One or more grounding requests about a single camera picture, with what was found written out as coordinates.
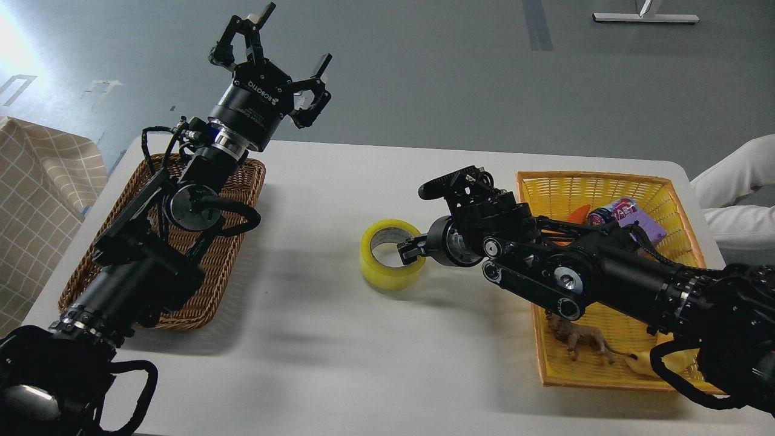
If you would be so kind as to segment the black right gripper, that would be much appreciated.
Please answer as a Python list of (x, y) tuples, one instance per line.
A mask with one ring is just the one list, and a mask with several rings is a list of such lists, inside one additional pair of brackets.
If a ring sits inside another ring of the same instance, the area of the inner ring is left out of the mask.
[(452, 216), (440, 216), (426, 235), (410, 237), (397, 243), (397, 251), (404, 266), (431, 257), (441, 265), (470, 268), (483, 259), (468, 247)]

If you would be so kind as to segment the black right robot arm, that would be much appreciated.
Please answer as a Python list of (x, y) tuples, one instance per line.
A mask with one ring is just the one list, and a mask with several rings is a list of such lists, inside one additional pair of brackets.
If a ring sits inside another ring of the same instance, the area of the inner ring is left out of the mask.
[(673, 334), (650, 351), (651, 368), (691, 401), (711, 409), (774, 409), (773, 266), (721, 270), (681, 265), (659, 254), (636, 224), (576, 225), (534, 216), (511, 191), (469, 166), (421, 185), (449, 215), (398, 243), (404, 265), (481, 264), (487, 280), (578, 320), (598, 302)]

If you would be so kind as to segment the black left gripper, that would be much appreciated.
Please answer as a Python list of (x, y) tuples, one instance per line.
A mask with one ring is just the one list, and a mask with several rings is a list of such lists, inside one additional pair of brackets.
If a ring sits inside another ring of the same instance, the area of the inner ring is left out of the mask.
[[(209, 62), (232, 71), (231, 82), (208, 115), (208, 121), (232, 130), (248, 141), (252, 151), (263, 151), (283, 119), (308, 128), (331, 100), (322, 76), (332, 61), (331, 53), (321, 58), (310, 78), (294, 82), (280, 67), (264, 59), (260, 31), (277, 7), (270, 2), (257, 16), (232, 16), (222, 36), (211, 48)], [(241, 35), (246, 60), (236, 64), (233, 41)], [(313, 100), (307, 107), (296, 107), (295, 95), (309, 91)]]

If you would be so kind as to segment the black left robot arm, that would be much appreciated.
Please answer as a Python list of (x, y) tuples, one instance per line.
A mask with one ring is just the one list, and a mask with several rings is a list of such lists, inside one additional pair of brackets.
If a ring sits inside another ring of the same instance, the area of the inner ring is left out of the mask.
[(182, 118), (158, 165), (144, 129), (150, 179), (93, 243), (100, 271), (49, 328), (20, 326), (2, 340), (3, 435), (132, 435), (157, 389), (147, 360), (115, 362), (134, 326), (155, 326), (182, 309), (203, 285), (201, 262), (219, 237), (237, 237), (261, 221), (254, 207), (220, 195), (250, 151), (268, 146), (289, 118), (309, 127), (331, 99), (322, 75), (294, 81), (266, 58), (259, 16), (233, 16), (208, 60), (231, 83), (205, 121)]

